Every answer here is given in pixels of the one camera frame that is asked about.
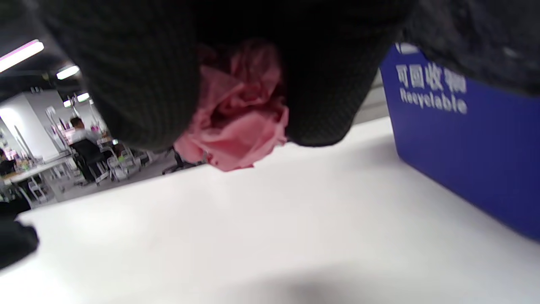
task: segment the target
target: pink fabric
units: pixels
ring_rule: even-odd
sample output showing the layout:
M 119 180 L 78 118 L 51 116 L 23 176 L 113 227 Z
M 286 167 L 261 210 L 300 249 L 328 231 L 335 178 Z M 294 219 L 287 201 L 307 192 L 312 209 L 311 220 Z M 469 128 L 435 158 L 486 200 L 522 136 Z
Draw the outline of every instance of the pink fabric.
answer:
M 247 41 L 219 54 L 201 47 L 199 108 L 174 148 L 188 162 L 223 171 L 253 167 L 285 144 L 289 111 L 275 46 Z

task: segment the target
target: ceiling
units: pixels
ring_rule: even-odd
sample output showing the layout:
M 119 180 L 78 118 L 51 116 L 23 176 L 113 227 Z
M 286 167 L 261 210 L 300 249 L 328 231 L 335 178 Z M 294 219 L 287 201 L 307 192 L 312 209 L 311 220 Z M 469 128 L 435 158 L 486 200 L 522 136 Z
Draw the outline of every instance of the ceiling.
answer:
M 22 0 L 0 1 L 0 56 L 39 39 L 45 49 L 29 59 L 0 72 L 0 102 L 24 91 L 38 87 L 56 89 L 62 98 L 81 93 L 76 77 L 59 81 L 58 70 L 70 65 L 53 39 L 25 11 Z

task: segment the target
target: fluorescent light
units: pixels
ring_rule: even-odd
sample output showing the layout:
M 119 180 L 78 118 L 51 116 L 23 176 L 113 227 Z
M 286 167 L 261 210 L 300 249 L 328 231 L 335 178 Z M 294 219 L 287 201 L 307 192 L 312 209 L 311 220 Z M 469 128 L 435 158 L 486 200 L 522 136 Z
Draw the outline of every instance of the fluorescent light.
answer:
M 4 55 L 0 58 L 0 72 L 3 72 L 15 64 L 22 62 L 33 55 L 43 51 L 45 46 L 39 40 L 31 41 L 22 47 L 10 52 L 7 55 Z
M 90 98 L 90 94 L 88 94 L 88 93 L 80 94 L 79 96 L 77 96 L 77 100 L 79 102 L 83 102 L 83 101 L 87 100 L 88 98 Z
M 88 98 L 90 98 L 90 94 L 88 94 L 88 93 L 80 94 L 79 96 L 77 96 L 77 100 L 79 102 L 83 102 L 83 101 L 87 100 Z M 64 101 L 64 106 L 65 106 L 66 102 L 69 102 L 71 104 L 71 102 L 69 100 L 66 100 L 66 101 Z
M 75 75 L 77 72 L 79 72 L 79 67 L 74 65 L 72 67 L 63 69 L 62 71 L 58 72 L 58 74 L 56 74 L 56 78 L 58 78 L 59 80 L 66 79 L 70 76 Z

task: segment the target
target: blue bin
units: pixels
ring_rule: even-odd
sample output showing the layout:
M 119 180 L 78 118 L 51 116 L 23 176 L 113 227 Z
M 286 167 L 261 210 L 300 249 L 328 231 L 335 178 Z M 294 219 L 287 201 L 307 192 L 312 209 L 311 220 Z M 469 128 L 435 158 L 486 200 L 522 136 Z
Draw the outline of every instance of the blue bin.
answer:
M 381 73 L 400 158 L 540 240 L 540 98 L 467 79 L 406 44 Z

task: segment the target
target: white desk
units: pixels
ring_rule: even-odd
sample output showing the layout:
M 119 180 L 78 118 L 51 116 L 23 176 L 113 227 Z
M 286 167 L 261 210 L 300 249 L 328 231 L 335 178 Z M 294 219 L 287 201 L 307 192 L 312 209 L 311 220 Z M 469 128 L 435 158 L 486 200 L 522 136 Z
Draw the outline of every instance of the white desk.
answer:
M 39 175 L 39 174 L 42 174 L 42 173 L 47 173 L 49 170 L 51 170 L 51 169 L 53 169 L 53 168 L 55 168 L 57 166 L 65 165 L 71 159 L 72 159 L 71 155 L 68 155 L 68 156 L 64 156 L 62 158 L 56 159 L 54 161 L 51 161 L 51 162 L 47 162 L 45 164 L 37 165 L 37 166 L 35 166 L 34 168 L 32 168 L 32 169 L 30 169 L 28 171 L 22 172 L 20 174 L 12 176 L 12 177 L 10 177 L 8 179 L 5 179 L 4 183 L 6 185 L 10 185 L 10 184 L 22 182 L 24 180 L 27 180 L 27 179 L 33 177 L 33 176 L 36 176 L 36 175 Z M 47 184 L 47 186 L 53 192 L 53 194 L 55 196 L 55 199 L 58 202 L 62 202 L 64 200 L 64 194 L 63 194 L 62 190 L 59 189 L 57 187 L 57 185 L 53 182 L 52 177 L 50 176 L 50 174 L 43 174 L 43 179 L 44 179 L 44 182 Z
M 402 163 L 386 119 L 21 218 L 42 243 L 1 303 L 540 302 L 540 246 Z

